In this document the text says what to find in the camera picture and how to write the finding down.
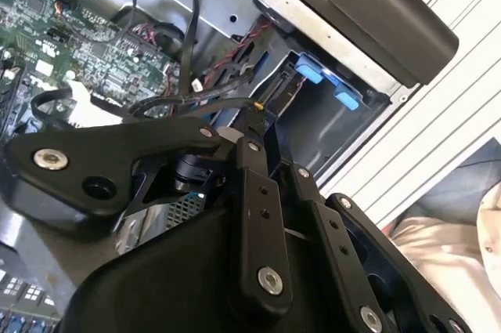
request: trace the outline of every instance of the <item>circuit chip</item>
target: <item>circuit chip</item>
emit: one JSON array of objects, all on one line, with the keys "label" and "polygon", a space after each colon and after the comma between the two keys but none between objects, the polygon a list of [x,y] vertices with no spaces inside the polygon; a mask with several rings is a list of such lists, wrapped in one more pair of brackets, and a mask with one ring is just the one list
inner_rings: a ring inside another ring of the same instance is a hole
[{"label": "circuit chip", "polygon": [[104,57],[106,51],[108,50],[107,45],[103,45],[101,43],[97,43],[92,47],[92,53],[97,57]]},{"label": "circuit chip", "polygon": [[43,0],[27,0],[27,7],[33,10],[36,13],[41,13],[44,9],[44,1]]}]

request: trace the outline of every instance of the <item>screw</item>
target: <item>screw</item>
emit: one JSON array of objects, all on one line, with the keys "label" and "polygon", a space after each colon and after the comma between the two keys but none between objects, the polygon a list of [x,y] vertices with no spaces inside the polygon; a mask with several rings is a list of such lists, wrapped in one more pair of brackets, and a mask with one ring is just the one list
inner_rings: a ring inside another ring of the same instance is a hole
[{"label": "screw", "polygon": [[339,202],[341,203],[341,205],[343,205],[346,209],[351,209],[351,202],[348,201],[347,198],[344,198],[342,197]]},{"label": "screw", "polygon": [[256,145],[255,143],[248,143],[249,148],[251,148],[253,151],[259,151],[259,146]]},{"label": "screw", "polygon": [[383,331],[383,324],[374,311],[368,306],[360,309],[360,316],[367,327],[374,333],[381,333]]},{"label": "screw", "polygon": [[455,333],[464,333],[464,330],[454,320],[449,320],[449,324],[451,324],[451,327]]},{"label": "screw", "polygon": [[68,157],[59,150],[41,149],[34,154],[33,162],[40,168],[59,171],[68,166]]},{"label": "screw", "polygon": [[297,170],[300,175],[303,177],[303,178],[309,178],[310,177],[310,173],[308,172],[308,170],[306,168],[299,168],[299,170]]},{"label": "screw", "polygon": [[207,128],[200,128],[200,133],[202,133],[206,137],[212,137],[213,134]]},{"label": "screw", "polygon": [[282,277],[269,266],[258,271],[258,281],[261,287],[271,295],[280,295],[283,291]]}]

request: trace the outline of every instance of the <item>black plastic cover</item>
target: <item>black plastic cover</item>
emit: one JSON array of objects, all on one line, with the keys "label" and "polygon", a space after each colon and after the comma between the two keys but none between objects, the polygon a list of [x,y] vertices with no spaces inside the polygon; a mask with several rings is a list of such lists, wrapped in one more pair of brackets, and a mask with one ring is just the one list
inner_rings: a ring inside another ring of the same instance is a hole
[{"label": "black plastic cover", "polygon": [[302,0],[407,87],[426,85],[458,38],[421,0]]}]

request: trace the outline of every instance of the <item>black mechanical arm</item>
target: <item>black mechanical arm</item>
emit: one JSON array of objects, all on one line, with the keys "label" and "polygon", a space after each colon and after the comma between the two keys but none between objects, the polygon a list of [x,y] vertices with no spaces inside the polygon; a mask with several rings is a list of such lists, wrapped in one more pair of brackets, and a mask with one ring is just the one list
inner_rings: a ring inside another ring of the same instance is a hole
[{"label": "black mechanical arm", "polygon": [[[198,216],[61,292],[59,333],[470,332],[354,201],[322,198],[275,126],[234,142],[196,118],[22,135],[0,178],[46,248],[87,248],[68,251],[77,272],[125,216],[207,194]],[[36,275],[60,291],[58,274]]]}]

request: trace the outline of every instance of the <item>black bracket arm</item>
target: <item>black bracket arm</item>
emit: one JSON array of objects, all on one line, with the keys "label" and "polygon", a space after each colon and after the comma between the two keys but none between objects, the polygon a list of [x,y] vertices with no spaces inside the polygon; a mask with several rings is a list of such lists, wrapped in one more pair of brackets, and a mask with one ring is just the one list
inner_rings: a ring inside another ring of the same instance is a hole
[{"label": "black bracket arm", "polygon": [[253,324],[282,317],[292,305],[292,281],[279,187],[268,177],[265,148],[247,137],[236,143],[229,301]]},{"label": "black bracket arm", "polygon": [[137,162],[212,154],[220,142],[196,118],[19,136],[5,147],[0,192],[14,210],[53,228],[103,235],[138,193],[132,180]]},{"label": "black bracket arm", "polygon": [[339,213],[323,204],[306,168],[289,166],[289,177],[297,197],[294,207],[303,211],[302,231],[321,244],[324,261],[320,262],[319,282],[332,314],[339,315],[346,331],[396,331],[377,302]]},{"label": "black bracket arm", "polygon": [[326,205],[339,213],[350,233],[384,312],[401,331],[469,332],[464,320],[430,286],[404,255],[348,196],[333,194]]}]

